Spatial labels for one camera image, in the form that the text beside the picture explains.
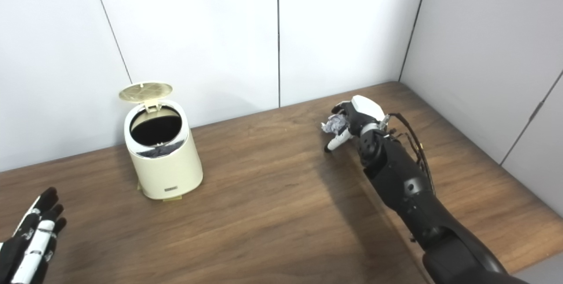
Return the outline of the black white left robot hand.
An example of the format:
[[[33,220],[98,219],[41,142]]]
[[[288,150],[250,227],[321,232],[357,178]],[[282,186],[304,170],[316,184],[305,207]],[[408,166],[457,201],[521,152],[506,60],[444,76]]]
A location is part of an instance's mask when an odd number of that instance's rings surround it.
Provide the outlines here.
[[[12,236],[1,242],[0,282],[42,284],[67,225],[58,190],[51,186],[28,208]]]

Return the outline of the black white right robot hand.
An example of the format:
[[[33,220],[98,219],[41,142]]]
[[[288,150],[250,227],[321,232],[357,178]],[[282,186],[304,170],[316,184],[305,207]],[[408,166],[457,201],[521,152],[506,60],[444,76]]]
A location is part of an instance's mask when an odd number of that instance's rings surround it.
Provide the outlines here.
[[[325,145],[326,153],[332,152],[353,137],[360,138],[367,131],[386,131],[388,127],[389,116],[376,102],[361,95],[340,102],[333,107],[331,113],[327,122],[321,123],[322,131],[335,135]]]

